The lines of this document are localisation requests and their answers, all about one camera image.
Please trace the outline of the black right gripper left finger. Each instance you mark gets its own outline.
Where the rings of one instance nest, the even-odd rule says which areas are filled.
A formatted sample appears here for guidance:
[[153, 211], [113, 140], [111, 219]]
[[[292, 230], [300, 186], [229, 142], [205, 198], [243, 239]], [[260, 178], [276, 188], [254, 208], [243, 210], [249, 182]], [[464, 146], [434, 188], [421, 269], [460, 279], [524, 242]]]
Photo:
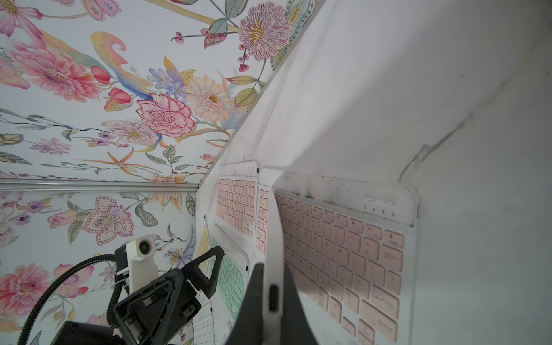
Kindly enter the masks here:
[[253, 267], [237, 320], [226, 345], [263, 344], [263, 278], [264, 265], [257, 263]]

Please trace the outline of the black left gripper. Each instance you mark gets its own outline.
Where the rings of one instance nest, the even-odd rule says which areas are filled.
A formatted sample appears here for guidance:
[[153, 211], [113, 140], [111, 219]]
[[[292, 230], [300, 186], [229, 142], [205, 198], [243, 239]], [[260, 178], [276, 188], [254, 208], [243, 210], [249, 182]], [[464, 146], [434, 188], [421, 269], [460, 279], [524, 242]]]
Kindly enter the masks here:
[[172, 269], [116, 304], [114, 314], [123, 344], [169, 344], [201, 310], [201, 291], [216, 292], [225, 252], [220, 246]]

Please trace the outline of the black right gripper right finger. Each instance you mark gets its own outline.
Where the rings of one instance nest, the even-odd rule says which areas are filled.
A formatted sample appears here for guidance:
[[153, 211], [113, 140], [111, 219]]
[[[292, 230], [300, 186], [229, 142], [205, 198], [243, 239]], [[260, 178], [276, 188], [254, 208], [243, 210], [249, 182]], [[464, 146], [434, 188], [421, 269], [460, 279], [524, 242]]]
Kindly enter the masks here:
[[282, 344], [317, 344], [316, 338], [308, 324], [291, 270], [287, 263], [284, 264]]

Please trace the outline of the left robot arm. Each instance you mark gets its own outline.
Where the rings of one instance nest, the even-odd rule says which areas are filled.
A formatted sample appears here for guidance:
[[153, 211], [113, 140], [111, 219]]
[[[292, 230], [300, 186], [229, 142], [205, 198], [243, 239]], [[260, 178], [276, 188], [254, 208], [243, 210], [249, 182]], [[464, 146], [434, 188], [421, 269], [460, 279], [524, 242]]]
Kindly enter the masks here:
[[181, 269], [172, 269], [108, 310], [113, 326], [66, 321], [53, 344], [169, 344], [201, 310], [198, 292], [216, 292], [224, 250], [214, 247]]

